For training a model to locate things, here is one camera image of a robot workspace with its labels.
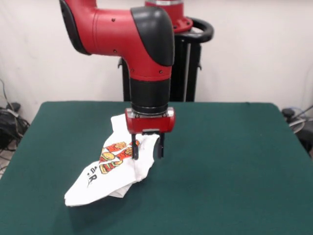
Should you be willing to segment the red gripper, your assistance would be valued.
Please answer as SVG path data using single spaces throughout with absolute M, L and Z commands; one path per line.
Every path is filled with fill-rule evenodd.
M 125 110 L 127 129 L 132 134 L 132 158 L 138 160 L 139 150 L 136 134 L 145 132 L 160 132 L 158 138 L 157 156 L 159 159 L 164 157 L 165 134 L 172 132 L 176 114 L 173 107 L 169 107 L 164 114 L 147 116 L 135 113 L 131 108 Z

